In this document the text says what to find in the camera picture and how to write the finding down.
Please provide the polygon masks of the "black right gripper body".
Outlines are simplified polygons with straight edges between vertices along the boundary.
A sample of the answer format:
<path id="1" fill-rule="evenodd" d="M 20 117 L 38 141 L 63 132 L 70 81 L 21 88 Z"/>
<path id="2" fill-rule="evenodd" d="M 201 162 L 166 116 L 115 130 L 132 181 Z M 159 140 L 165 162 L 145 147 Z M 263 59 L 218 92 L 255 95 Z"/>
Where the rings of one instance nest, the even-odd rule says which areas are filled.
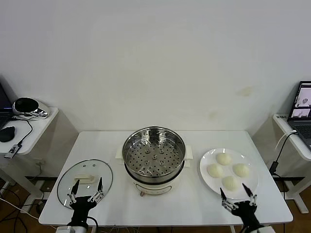
<path id="1" fill-rule="evenodd" d="M 255 216 L 257 206 L 250 205 L 250 201 L 236 202 L 235 205 L 237 208 L 233 209 L 231 213 L 241 218 L 245 230 L 257 230 L 264 227 Z"/>

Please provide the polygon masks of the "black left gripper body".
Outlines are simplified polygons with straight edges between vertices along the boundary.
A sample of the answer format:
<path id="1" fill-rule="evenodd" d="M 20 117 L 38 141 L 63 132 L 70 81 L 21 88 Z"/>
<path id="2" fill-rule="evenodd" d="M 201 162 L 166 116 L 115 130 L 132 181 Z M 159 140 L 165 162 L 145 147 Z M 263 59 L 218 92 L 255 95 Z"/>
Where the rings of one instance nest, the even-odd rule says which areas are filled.
<path id="1" fill-rule="evenodd" d="M 88 227 L 87 217 L 91 209 L 97 206 L 95 201 L 88 201 L 90 196 L 77 197 L 76 202 L 70 204 L 73 209 L 70 226 Z"/>

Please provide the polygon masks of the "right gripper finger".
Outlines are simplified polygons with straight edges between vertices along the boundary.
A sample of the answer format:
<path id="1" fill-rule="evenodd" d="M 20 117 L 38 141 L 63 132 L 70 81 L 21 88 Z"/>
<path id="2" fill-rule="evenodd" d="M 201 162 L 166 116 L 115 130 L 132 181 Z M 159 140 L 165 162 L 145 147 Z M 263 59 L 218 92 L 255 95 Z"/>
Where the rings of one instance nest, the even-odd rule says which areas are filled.
<path id="1" fill-rule="evenodd" d="M 236 210 L 238 206 L 227 199 L 222 188 L 220 188 L 220 192 L 221 192 L 221 198 L 222 198 L 222 206 L 228 211 Z"/>
<path id="2" fill-rule="evenodd" d="M 250 205 L 251 206 L 257 206 L 257 195 L 256 194 L 253 194 L 251 189 L 248 188 L 244 183 L 242 183 L 247 195 L 249 196 L 250 198 Z"/>

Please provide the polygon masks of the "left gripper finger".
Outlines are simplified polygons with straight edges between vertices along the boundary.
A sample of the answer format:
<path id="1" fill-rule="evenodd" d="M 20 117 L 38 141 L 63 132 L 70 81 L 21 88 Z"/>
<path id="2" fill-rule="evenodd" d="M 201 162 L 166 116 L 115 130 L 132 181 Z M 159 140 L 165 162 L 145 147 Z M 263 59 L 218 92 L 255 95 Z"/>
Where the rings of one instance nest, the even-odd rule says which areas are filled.
<path id="1" fill-rule="evenodd" d="M 79 188 L 79 183 L 80 183 L 80 180 L 78 179 L 76 183 L 74 184 L 74 186 L 72 187 L 71 192 L 67 194 L 67 196 L 70 199 L 70 202 L 69 202 L 70 204 L 73 204 L 76 202 L 76 194 Z"/>
<path id="2" fill-rule="evenodd" d="M 87 201 L 88 202 L 100 202 L 100 200 L 104 197 L 104 192 L 103 192 L 103 182 L 102 182 L 102 177 L 100 177 L 97 191 L 91 198 L 89 198 Z"/>

